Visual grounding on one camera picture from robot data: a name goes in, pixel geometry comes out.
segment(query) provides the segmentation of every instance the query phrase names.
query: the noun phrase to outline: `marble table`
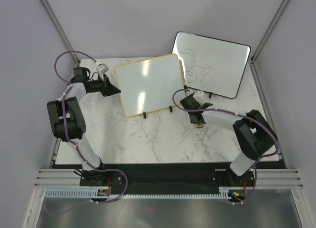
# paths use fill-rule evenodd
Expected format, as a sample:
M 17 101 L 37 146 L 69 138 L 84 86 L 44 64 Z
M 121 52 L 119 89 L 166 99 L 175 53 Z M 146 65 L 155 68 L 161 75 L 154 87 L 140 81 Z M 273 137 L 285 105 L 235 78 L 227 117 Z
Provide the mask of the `marble table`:
M 109 66 L 107 76 L 116 85 L 114 66 L 145 58 L 99 59 Z M 91 60 L 81 66 L 92 69 Z M 246 67 L 239 93 L 235 99 L 213 95 L 208 102 L 219 108 L 239 113 L 252 109 L 263 113 L 259 95 L 250 71 Z M 233 161 L 240 148 L 234 132 L 216 125 L 195 128 L 189 115 L 177 108 L 147 115 L 125 117 L 119 95 L 103 97 L 100 93 L 85 95 L 80 102 L 86 122 L 86 136 L 103 163 L 179 163 Z M 265 161 L 277 161 L 278 156 Z M 56 164 L 80 164 L 73 149 L 61 143 Z

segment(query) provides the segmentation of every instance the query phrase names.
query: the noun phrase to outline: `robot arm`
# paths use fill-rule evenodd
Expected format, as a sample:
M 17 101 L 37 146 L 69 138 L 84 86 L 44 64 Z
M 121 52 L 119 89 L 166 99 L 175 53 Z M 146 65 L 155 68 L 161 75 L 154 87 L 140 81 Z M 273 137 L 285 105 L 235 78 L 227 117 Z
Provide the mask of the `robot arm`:
M 99 77 L 97 80 L 90 81 L 89 77 L 87 76 L 86 68 L 75 68 L 75 76 L 70 81 L 73 85 L 73 88 L 68 93 L 65 100 L 69 138 L 77 143 L 79 148 L 81 148 L 80 153 L 82 156 L 79 155 L 76 147 L 74 147 L 72 143 L 69 143 L 66 140 L 62 112 L 63 96 L 58 98 L 56 101 L 51 101 L 47 103 L 49 120 L 54 136 L 56 138 L 60 138 L 63 142 L 66 142 L 69 146 L 73 148 L 75 154 L 78 156 L 82 163 L 83 170 L 85 171 L 91 170 L 91 167 L 84 163 L 81 157 L 88 160 L 96 168 L 102 165 L 102 161 L 93 151 L 85 135 L 86 126 L 82 112 L 80 110 L 79 102 L 87 93 L 101 92 L 104 97 L 120 93 L 120 90 L 110 83 L 108 77 L 104 73 L 98 71 L 98 74 Z
M 210 111 L 189 112 L 190 121 L 194 124 L 215 124 L 235 132 L 241 152 L 230 164 L 230 169 L 238 176 L 243 175 L 249 168 L 267 152 L 274 142 L 271 137 L 257 124 L 237 115 L 230 115 L 217 110 L 210 103 L 200 104 L 199 97 L 195 99 L 194 93 L 180 101 L 186 110 L 210 109 Z M 246 113 L 246 116 L 255 119 L 265 126 L 277 139 L 267 121 L 257 110 Z

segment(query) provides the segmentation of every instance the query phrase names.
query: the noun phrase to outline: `white wall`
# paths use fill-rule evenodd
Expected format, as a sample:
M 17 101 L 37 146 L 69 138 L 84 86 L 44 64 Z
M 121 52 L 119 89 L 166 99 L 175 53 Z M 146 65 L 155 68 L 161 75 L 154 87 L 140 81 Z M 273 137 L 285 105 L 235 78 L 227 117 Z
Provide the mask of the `white wall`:
M 290 166 L 316 212 L 316 0 L 292 0 L 257 60 Z
M 65 48 L 38 0 L 0 0 L 0 23 L 0 226 L 18 228 L 48 160 L 46 103 L 65 88 L 53 68 Z M 65 57 L 60 72 L 70 76 L 72 66 Z
M 168 54 L 185 31 L 255 50 L 281 0 L 48 0 L 74 49 L 92 56 Z

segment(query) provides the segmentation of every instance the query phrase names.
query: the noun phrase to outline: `wooden-framed whiteboard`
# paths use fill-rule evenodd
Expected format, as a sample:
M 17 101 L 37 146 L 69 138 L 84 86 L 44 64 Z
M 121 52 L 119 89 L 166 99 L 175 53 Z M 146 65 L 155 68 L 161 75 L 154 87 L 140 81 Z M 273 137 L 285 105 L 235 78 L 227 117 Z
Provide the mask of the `wooden-framed whiteboard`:
M 176 54 L 117 65 L 114 76 L 126 117 L 173 107 L 172 95 L 184 85 Z M 179 104 L 185 96 L 177 94 L 175 102 Z
M 178 32 L 172 53 L 181 61 L 187 87 L 233 99 L 250 50 L 248 45 Z

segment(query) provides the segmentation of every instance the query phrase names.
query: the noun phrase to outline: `purple cable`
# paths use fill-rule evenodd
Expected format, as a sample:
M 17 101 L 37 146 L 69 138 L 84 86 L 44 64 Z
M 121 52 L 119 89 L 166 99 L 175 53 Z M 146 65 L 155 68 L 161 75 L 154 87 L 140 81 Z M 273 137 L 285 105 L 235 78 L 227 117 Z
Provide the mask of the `purple cable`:
M 251 122 L 254 122 L 255 124 L 257 124 L 258 126 L 260 126 L 270 137 L 271 139 L 273 140 L 275 146 L 276 146 L 276 151 L 274 153 L 271 153 L 271 154 L 267 154 L 267 155 L 263 155 L 261 156 L 255 163 L 253 163 L 253 165 L 251 166 L 251 168 L 253 168 L 261 158 L 264 158 L 264 157 L 268 157 L 268 156 L 272 156 L 272 155 L 276 155 L 279 151 L 279 144 L 278 144 L 278 141 L 277 139 L 273 136 L 273 134 L 260 122 L 258 122 L 257 120 L 251 118 L 251 117 L 248 117 L 246 115 L 243 115 L 243 114 L 235 114 L 234 112 L 232 111 L 227 111 L 227 110 L 223 110 L 223 109 L 201 109 L 201 110 L 186 110 L 180 106 L 177 105 L 177 103 L 175 102 L 174 100 L 174 97 L 175 95 L 180 92 L 180 91 L 189 91 L 187 89 L 180 89 L 180 90 L 177 90 L 175 93 L 173 93 L 172 95 L 172 101 L 173 101 L 173 104 L 179 108 L 180 110 L 182 111 L 186 111 L 186 112 L 204 112 L 204 111 L 218 111 L 218 112 L 223 112 L 223 113 L 226 113 L 226 114 L 230 114 L 230 115 L 235 115 L 235 116 L 238 116 L 238 117 L 241 117 L 241 118 L 246 118 L 248 120 L 250 120 Z
M 119 200 L 119 199 L 124 195 L 124 193 L 126 192 L 127 185 L 128 185 L 128 179 L 127 179 L 127 176 L 125 175 L 125 173 L 124 173 L 123 171 L 121 171 L 121 170 L 118 170 L 118 169 L 100 170 L 100 169 L 96 168 L 95 166 L 93 166 L 90 162 L 88 162 L 88 161 L 84 158 L 84 156 L 82 155 L 82 153 L 81 153 L 80 150 L 79 150 L 79 147 L 78 147 L 77 143 L 75 143 L 74 141 L 70 140 L 70 138 L 69 138 L 68 127 L 67 127 L 67 117 L 66 117 L 65 100 L 66 100 L 67 95 L 69 94 L 69 92 L 70 92 L 71 89 L 73 88 L 73 86 L 72 86 L 71 82 L 69 82 L 69 81 L 63 79 L 63 78 L 58 74 L 58 71 L 57 71 L 57 61 L 59 60 L 59 58 L 60 58 L 61 56 L 63 56 L 64 54 L 68 54 L 68 53 L 79 53 L 79 54 L 83 54 L 83 55 L 87 56 L 88 58 L 90 58 L 91 60 L 93 60 L 94 62 L 97 62 L 97 61 L 96 61 L 94 58 L 92 58 L 91 56 L 89 56 L 89 55 L 87 55 L 87 54 L 85 54 L 85 53 L 83 53 L 83 52 L 76 51 L 76 50 L 71 50 L 71 51 L 63 52 L 63 53 L 61 53 L 61 54 L 56 58 L 56 60 L 55 60 L 54 69 L 55 69 L 55 72 L 56 72 L 57 76 L 58 76 L 62 81 L 66 82 L 67 84 L 70 84 L 70 85 L 69 85 L 69 88 L 66 90 L 65 95 L 64 95 L 63 98 L 62 98 L 62 111 L 63 111 L 63 121 L 64 121 L 64 127 L 65 127 L 65 136 L 66 136 L 66 139 L 67 139 L 68 142 L 70 142 L 70 143 L 73 144 L 73 145 L 76 145 L 76 151 L 77 151 L 78 155 L 79 155 L 80 158 L 81 158 L 88 166 L 90 166 L 92 169 L 94 169 L 95 171 L 101 172 L 101 173 L 104 173 L 104 172 L 119 172 L 119 173 L 121 173 L 121 174 L 124 176 L 124 178 L 125 178 L 125 180 L 126 180 L 126 184 L 125 184 L 125 188 L 124 188 L 123 192 L 122 192 L 119 196 L 117 196 L 117 197 L 115 197 L 115 198 L 113 198 L 113 199 L 111 199 L 111 200 L 106 200 L 106 201 L 99 202 L 99 203 L 115 202 L 115 201 Z M 68 210 L 66 210 L 66 211 L 64 211 L 64 212 L 57 213 L 57 214 L 52 214 L 52 213 L 48 212 L 48 210 L 47 210 L 46 207 L 45 207 L 45 211 L 46 211 L 49 215 L 51 215 L 51 216 L 57 216 L 57 217 L 58 217 L 58 216 L 61 216 L 61 215 L 65 214 L 65 213 L 71 211 L 72 209 L 74 209 L 74 208 L 76 208 L 76 207 L 78 207 L 78 206 L 81 206 L 81 205 L 83 205 L 83 204 L 86 204 L 86 203 L 88 203 L 88 202 L 90 202 L 90 200 L 89 200 L 89 201 L 82 202 L 82 203 L 79 203 L 78 205 L 76 205 L 76 206 L 74 206 L 74 207 L 72 207 L 72 208 L 70 208 L 70 209 L 68 209 Z
M 92 58 L 90 55 L 87 55 L 86 53 L 83 53 L 81 51 L 76 51 L 76 50 L 69 50 L 69 51 L 66 51 L 64 53 L 61 53 L 55 60 L 55 63 L 54 63 L 54 69 L 55 69 L 55 73 L 57 74 L 57 76 L 64 82 L 66 82 L 67 84 L 71 84 L 69 81 L 63 79 L 57 72 L 57 61 L 59 60 L 59 58 L 65 54 L 69 54 L 69 53 L 78 53 L 78 54 L 82 54 L 90 59 L 92 59 L 94 62 L 97 62 L 94 58 Z
M 66 211 L 59 212 L 59 213 L 51 213 L 51 212 L 49 212 L 48 209 L 47 209 L 47 206 L 46 206 L 47 202 L 46 202 L 45 205 L 44 205 L 44 210 L 45 210 L 45 212 L 46 212 L 48 215 L 50 215 L 50 216 L 52 216 L 52 217 L 59 217 L 59 216 L 64 215 L 65 213 L 70 212 L 71 210 L 73 210 L 73 209 L 75 209 L 75 208 L 77 208 L 77 207 L 79 207 L 79 206 L 81 206 L 81 205 L 87 204 L 87 203 L 90 203 L 90 200 L 84 201 L 84 202 L 81 202 L 81 203 L 78 203 L 77 205 L 75 205 L 75 206 L 73 206 L 73 207 L 67 209 Z
M 253 184 L 253 187 L 252 187 L 252 190 L 250 191 L 250 194 L 243 200 L 243 201 L 240 201 L 240 202 L 234 202 L 234 204 L 241 204 L 241 202 L 246 202 L 250 196 L 253 194 L 254 190 L 255 190 L 255 187 L 257 185 L 257 168 L 256 167 L 253 167 L 254 171 L 255 171 L 255 178 L 254 178 L 254 184 Z
M 77 143 L 75 143 L 74 141 L 70 140 L 70 138 L 69 138 L 68 127 L 67 127 L 67 118 L 66 118 L 65 99 L 67 97 L 67 94 L 71 91 L 72 88 L 73 88 L 72 85 L 70 85 L 69 88 L 67 89 L 67 91 L 65 92 L 65 95 L 63 96 L 63 99 L 62 99 L 63 121 L 64 121 L 66 139 L 67 139 L 68 142 L 72 143 L 73 145 L 76 145 L 76 151 L 77 151 L 78 155 L 80 156 L 80 158 L 85 163 L 87 163 L 88 166 L 90 166 L 92 169 L 94 169 L 95 171 L 98 171 L 98 172 L 101 172 L 101 173 L 103 173 L 103 172 L 114 172 L 115 171 L 115 172 L 121 173 L 124 176 L 124 178 L 126 180 L 126 184 L 125 184 L 125 188 L 124 188 L 123 192 L 119 196 L 117 196 L 116 198 L 113 198 L 111 200 L 106 200 L 106 201 L 103 201 L 103 202 L 99 202 L 99 203 L 115 202 L 115 201 L 119 200 L 124 195 L 124 193 L 126 192 L 128 180 L 127 180 L 127 176 L 125 175 L 125 173 L 123 171 L 121 171 L 121 170 L 118 170 L 118 169 L 100 170 L 100 169 L 96 168 L 95 166 L 93 166 L 89 161 L 87 161 L 84 158 L 84 156 L 82 155 L 82 153 L 79 150 L 79 147 L 78 147 Z

